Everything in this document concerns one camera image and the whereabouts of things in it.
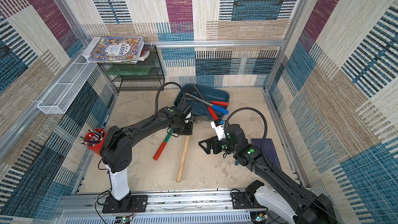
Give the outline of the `grey hoe red grip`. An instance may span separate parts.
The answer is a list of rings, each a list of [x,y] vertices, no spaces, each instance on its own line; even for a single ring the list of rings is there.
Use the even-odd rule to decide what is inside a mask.
[[[195,91],[197,92],[199,98],[200,98],[201,100],[205,101],[205,98],[202,96],[202,94],[201,94],[201,92],[199,91],[198,87],[197,87],[196,85],[194,85],[193,88],[194,88]],[[218,119],[218,116],[217,116],[217,114],[214,112],[213,108],[212,108],[210,105],[206,105],[206,106],[207,106],[207,109],[208,109],[209,113],[211,114],[212,118],[213,118],[214,120],[217,120],[217,119]]]
[[[199,101],[199,102],[206,101],[206,102],[208,102],[209,104],[212,104],[212,105],[229,106],[229,102],[204,100],[204,99],[201,99],[201,98],[196,97],[194,95],[191,95],[189,93],[185,93],[185,96],[187,96],[187,97],[189,97],[191,99],[194,99],[196,101]]]

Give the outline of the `chrome blue handled hoe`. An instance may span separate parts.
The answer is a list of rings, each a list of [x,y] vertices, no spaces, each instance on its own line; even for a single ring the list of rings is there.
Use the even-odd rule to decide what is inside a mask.
[[[227,109],[223,108],[223,106],[212,105],[212,104],[209,104],[209,103],[206,102],[206,101],[201,102],[201,103],[203,103],[203,104],[205,104],[205,105],[210,105],[214,110],[219,111],[219,112],[222,113],[222,114],[225,114],[225,115],[228,115],[228,114],[229,114],[229,111],[228,111]]]

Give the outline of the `teal plastic storage box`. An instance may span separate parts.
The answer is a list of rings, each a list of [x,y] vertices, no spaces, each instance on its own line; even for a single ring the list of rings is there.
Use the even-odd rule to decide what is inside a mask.
[[[199,86],[197,85],[199,91],[201,92],[202,96],[206,100],[210,101],[223,101],[223,102],[229,102],[230,95],[228,92],[219,90],[216,88],[210,88],[206,86]],[[194,95],[196,97],[199,97],[197,92],[193,89],[193,84],[186,84],[183,87],[183,90],[191,95]],[[205,104],[202,104],[198,101],[195,100],[190,100],[187,97],[187,102],[191,105],[192,107],[192,114],[199,119],[202,120],[214,120],[209,113],[207,106]]]

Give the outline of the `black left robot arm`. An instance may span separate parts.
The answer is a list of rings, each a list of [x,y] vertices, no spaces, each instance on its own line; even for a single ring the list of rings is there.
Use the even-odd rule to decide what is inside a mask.
[[[100,156],[110,178],[110,195],[117,201],[129,196],[127,168],[132,161],[132,148],[141,140],[162,129],[183,129],[188,123],[192,107],[182,101],[177,106],[164,107],[154,116],[136,124],[119,128],[113,126],[107,132]]]

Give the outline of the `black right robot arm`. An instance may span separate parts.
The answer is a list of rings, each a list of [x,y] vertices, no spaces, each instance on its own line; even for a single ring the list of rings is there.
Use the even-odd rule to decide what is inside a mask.
[[[267,182],[251,183],[245,197],[254,208],[265,207],[289,224],[335,224],[331,200],[323,194],[316,196],[298,184],[272,163],[262,150],[250,144],[238,124],[225,125],[212,121],[216,136],[199,142],[207,153],[225,152],[235,161]]]

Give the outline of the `dark blue notebook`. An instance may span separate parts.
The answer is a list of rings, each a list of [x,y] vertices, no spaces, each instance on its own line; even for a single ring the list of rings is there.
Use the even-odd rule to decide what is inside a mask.
[[[264,154],[269,157],[273,164],[275,164],[279,169],[282,169],[272,139],[267,138],[263,144],[261,144],[262,139],[251,139],[251,142],[258,148],[261,148]]]

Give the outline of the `green board on shelf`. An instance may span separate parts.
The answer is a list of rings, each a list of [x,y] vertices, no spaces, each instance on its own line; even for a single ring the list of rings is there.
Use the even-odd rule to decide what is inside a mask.
[[[151,69],[151,65],[112,65],[105,74],[108,76],[145,76]]]

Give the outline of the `colourful picture book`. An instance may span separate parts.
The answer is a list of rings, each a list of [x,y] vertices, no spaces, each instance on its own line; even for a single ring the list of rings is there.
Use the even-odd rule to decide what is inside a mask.
[[[150,55],[142,37],[95,37],[82,53],[88,62],[133,63],[145,61]]]

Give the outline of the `red pen cup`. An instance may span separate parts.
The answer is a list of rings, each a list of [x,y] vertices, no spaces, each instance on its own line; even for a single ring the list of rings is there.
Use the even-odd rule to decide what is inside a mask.
[[[105,141],[107,133],[104,129],[91,129],[85,136],[80,138],[82,143],[95,154],[101,156],[101,150]]]

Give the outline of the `green red handled hoe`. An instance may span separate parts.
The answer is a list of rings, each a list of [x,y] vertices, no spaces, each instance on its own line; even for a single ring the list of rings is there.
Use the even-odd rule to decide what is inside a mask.
[[[158,150],[154,154],[153,160],[157,161],[159,159],[161,153],[163,152],[164,148],[166,147],[166,145],[167,145],[168,141],[170,140],[170,138],[171,138],[173,133],[174,133],[174,128],[170,128],[170,129],[167,130],[167,136],[165,137],[165,139],[163,140],[163,142],[159,146]]]

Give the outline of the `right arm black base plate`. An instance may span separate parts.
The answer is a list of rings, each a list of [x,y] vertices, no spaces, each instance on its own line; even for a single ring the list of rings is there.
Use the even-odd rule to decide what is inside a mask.
[[[232,199],[232,205],[234,209],[246,209],[256,208],[258,203],[256,202],[255,196],[248,191],[241,192],[238,189],[232,189],[230,191]]]

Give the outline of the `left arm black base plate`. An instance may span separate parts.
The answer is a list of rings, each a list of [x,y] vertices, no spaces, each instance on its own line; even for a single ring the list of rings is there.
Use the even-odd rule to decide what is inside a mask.
[[[144,213],[146,211],[148,195],[127,195],[116,200],[109,195],[102,209],[103,214]]]

